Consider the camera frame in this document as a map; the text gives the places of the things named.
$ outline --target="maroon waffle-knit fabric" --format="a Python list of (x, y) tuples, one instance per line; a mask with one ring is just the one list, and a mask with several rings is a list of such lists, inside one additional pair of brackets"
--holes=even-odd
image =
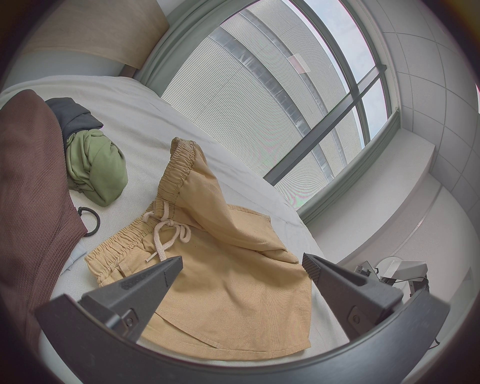
[(50, 300), (85, 233), (68, 191), (57, 118), (34, 91), (21, 91), (0, 110), (0, 294), (34, 350), (34, 310)]

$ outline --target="green garment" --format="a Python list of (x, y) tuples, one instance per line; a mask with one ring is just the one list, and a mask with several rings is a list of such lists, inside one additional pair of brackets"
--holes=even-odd
[(65, 160), (68, 187), (102, 207), (117, 199), (127, 185), (125, 157), (99, 129), (70, 135)]

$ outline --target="bed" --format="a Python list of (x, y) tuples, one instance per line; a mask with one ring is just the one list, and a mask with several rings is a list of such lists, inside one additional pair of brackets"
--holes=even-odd
[[(89, 252), (104, 240), (135, 220), (154, 200), (158, 182), (169, 161), (170, 142), (178, 136), (194, 140), (203, 149), (209, 167), (219, 180), (224, 197), (236, 204), (269, 215), (277, 235), (299, 259), (304, 252), (323, 256), (308, 229), (283, 195), (215, 139), (195, 126), (188, 118), (159, 98), (138, 81), (107, 76), (51, 76), (11, 86), (0, 95), (2, 107), (23, 89), (33, 89), (44, 100), (51, 97), (72, 97), (91, 110), (104, 123), (103, 131), (125, 154), (129, 182), (122, 195), (110, 206), (102, 208), (84, 195), (71, 191), (74, 205), (95, 209), (101, 226), (94, 236), (83, 238)], [(95, 227), (93, 216), (82, 216), (87, 229)], [(66, 293), (79, 300), (85, 292), (97, 288), (83, 259), (77, 260), (60, 275), (52, 297)], [(348, 339), (315, 286), (312, 287), (312, 347), (279, 359), (223, 362), (201, 360), (210, 364), (266, 365), (300, 360), (339, 347)], [(140, 339), (139, 344), (156, 349)], [(184, 360), (199, 361), (158, 351)], [(79, 380), (61, 361), (46, 337), (41, 335), (40, 355), (50, 369), (66, 383)]]

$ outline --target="drawstring knot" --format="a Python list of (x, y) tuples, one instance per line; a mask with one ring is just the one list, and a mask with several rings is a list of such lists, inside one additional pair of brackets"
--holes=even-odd
[[(176, 239), (180, 239), (182, 243), (188, 243), (190, 241), (190, 237), (192, 236), (192, 231), (190, 230), (190, 227), (186, 224), (182, 224), (175, 220), (169, 219), (168, 215), (169, 215), (169, 205), (168, 205), (168, 202), (164, 201), (163, 216), (160, 219), (160, 222), (155, 226), (153, 230), (153, 241), (155, 243), (156, 252), (154, 252), (148, 259), (146, 259), (145, 260), (146, 262), (149, 262), (150, 260), (152, 260), (157, 254), (158, 254), (158, 257), (160, 258), (160, 261), (166, 260), (167, 256), (165, 255), (165, 251), (173, 245)], [(154, 216), (153, 211), (145, 213), (144, 222), (147, 222), (149, 217), (151, 216)], [(162, 244), (160, 242), (159, 232), (164, 225), (166, 225), (167, 227), (175, 228), (175, 235), (173, 235), (170, 241), (166, 242), (165, 244)]]

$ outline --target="wooden panel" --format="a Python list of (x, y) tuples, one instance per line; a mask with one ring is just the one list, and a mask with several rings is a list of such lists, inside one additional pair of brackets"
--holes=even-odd
[(72, 50), (141, 68), (167, 29), (156, 0), (65, 0), (22, 53)]

